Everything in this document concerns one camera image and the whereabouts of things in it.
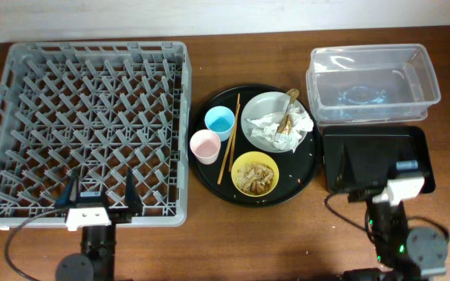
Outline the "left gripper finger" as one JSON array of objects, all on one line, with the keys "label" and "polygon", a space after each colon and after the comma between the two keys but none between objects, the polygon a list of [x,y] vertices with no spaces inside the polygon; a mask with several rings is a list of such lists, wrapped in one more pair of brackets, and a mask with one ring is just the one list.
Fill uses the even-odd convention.
[{"label": "left gripper finger", "polygon": [[57,208],[66,208],[74,205],[77,201],[78,195],[78,172],[77,169],[71,170],[70,180],[66,184],[64,191],[56,201],[55,206]]},{"label": "left gripper finger", "polygon": [[137,214],[142,208],[142,202],[138,190],[134,184],[134,175],[132,168],[129,168],[126,176],[125,186],[125,204],[132,214]]}]

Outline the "pink cup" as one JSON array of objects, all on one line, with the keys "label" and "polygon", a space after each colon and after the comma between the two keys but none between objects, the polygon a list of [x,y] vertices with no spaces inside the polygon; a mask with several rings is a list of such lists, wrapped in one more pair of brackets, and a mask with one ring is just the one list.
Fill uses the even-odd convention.
[{"label": "pink cup", "polygon": [[221,140],[211,130],[199,130],[191,136],[190,149],[193,155],[203,165],[213,164],[220,153]]}]

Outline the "blue cup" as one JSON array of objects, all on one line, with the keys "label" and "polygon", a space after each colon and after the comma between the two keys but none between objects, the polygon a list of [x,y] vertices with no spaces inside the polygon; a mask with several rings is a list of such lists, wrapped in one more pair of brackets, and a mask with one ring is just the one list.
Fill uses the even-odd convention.
[{"label": "blue cup", "polygon": [[205,126],[218,135],[221,141],[226,141],[232,132],[235,114],[225,106],[212,107],[205,114]]}]

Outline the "food scraps and rice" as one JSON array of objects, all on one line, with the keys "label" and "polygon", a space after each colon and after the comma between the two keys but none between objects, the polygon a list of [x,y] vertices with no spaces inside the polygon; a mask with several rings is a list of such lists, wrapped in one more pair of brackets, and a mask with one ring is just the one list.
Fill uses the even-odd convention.
[{"label": "food scraps and rice", "polygon": [[273,186],[275,173],[268,166],[258,162],[246,163],[237,171],[239,190],[249,195],[264,195]]}]

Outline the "yellow bowl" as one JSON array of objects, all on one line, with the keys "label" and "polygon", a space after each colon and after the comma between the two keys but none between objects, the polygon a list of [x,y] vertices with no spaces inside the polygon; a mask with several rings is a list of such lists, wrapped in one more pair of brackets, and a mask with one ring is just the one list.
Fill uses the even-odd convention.
[{"label": "yellow bowl", "polygon": [[[263,165],[268,165],[275,173],[274,177],[273,177],[273,186],[270,189],[269,192],[267,192],[264,195],[249,195],[246,194],[244,192],[242,192],[241,190],[239,190],[238,188],[238,184],[237,184],[237,176],[238,176],[238,170],[243,167],[246,163],[250,163],[250,162],[258,162],[258,163],[262,163]],[[241,192],[242,194],[249,196],[249,197],[262,197],[262,196],[266,196],[267,194],[271,193],[275,187],[278,184],[278,181],[280,179],[280,170],[276,164],[276,162],[267,154],[259,152],[259,151],[250,151],[247,153],[244,153],[243,155],[241,155],[240,157],[238,157],[233,166],[232,166],[232,170],[231,170],[231,179],[232,182],[234,184],[234,186],[236,187],[236,189]]]}]

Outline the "gold snack wrapper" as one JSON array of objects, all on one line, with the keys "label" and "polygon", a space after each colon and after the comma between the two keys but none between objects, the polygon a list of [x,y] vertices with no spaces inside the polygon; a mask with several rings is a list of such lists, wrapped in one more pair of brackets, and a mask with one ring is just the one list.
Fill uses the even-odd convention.
[{"label": "gold snack wrapper", "polygon": [[288,135],[291,131],[291,127],[292,127],[292,121],[291,121],[291,108],[294,106],[295,101],[297,100],[298,96],[299,96],[299,90],[292,88],[290,89],[286,95],[289,96],[289,102],[287,104],[287,108],[285,110],[284,116],[282,118],[282,120],[279,123],[279,126],[277,127],[277,131],[276,131],[276,135]]}]

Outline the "white napkin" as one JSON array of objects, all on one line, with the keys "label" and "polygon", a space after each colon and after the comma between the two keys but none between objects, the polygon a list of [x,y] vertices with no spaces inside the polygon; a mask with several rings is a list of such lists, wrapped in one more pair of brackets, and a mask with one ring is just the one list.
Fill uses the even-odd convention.
[{"label": "white napkin", "polygon": [[287,137],[276,140],[277,129],[284,117],[283,112],[273,112],[257,119],[246,119],[246,123],[253,126],[249,136],[265,140],[268,144],[273,145],[276,151],[295,152],[302,141],[302,135],[313,131],[314,123],[308,112],[302,108],[290,109],[289,116],[292,124]]}]

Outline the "grey plate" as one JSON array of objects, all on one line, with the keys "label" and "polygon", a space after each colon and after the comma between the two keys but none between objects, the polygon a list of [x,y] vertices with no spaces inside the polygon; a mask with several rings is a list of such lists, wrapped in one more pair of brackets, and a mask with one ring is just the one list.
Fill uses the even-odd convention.
[{"label": "grey plate", "polygon": [[[265,140],[262,139],[255,139],[253,137],[250,137],[249,134],[252,132],[252,125],[249,125],[246,123],[246,119],[257,119],[261,116],[264,116],[266,114],[270,114],[273,112],[283,112],[285,113],[285,110],[288,106],[289,97],[282,92],[278,91],[270,91],[270,92],[264,92],[261,94],[257,94],[252,100],[250,100],[246,106],[243,109],[243,112],[241,114],[241,128],[242,132],[245,135],[246,139],[253,144],[255,147],[262,151],[267,151],[271,153],[281,153],[281,152],[287,152],[287,151],[276,151],[273,145],[268,144]],[[306,110],[302,103],[298,100],[295,101],[295,104],[292,108],[298,107]],[[304,133],[302,136],[302,143],[305,139],[305,137],[308,135],[308,133]]]}]

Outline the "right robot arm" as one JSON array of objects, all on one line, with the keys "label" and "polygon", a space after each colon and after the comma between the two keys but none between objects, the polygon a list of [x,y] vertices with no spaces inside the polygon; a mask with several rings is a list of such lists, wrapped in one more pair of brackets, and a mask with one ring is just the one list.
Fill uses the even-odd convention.
[{"label": "right robot arm", "polygon": [[425,184],[421,173],[410,173],[389,179],[380,188],[352,191],[350,202],[366,203],[364,230],[373,243],[377,260],[387,266],[353,269],[343,273],[343,280],[430,280],[446,274],[449,231],[428,218],[415,220],[427,226],[409,225],[403,201],[420,195]]}]

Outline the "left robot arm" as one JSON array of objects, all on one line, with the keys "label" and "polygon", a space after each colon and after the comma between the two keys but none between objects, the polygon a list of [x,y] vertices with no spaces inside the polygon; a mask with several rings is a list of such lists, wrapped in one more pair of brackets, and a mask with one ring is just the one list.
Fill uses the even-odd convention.
[{"label": "left robot arm", "polygon": [[116,226],[128,224],[141,210],[142,202],[128,170],[125,206],[109,207],[105,190],[81,191],[77,171],[72,171],[55,208],[66,212],[69,231],[81,230],[80,252],[66,256],[55,271],[57,280],[112,280],[116,253]]}]

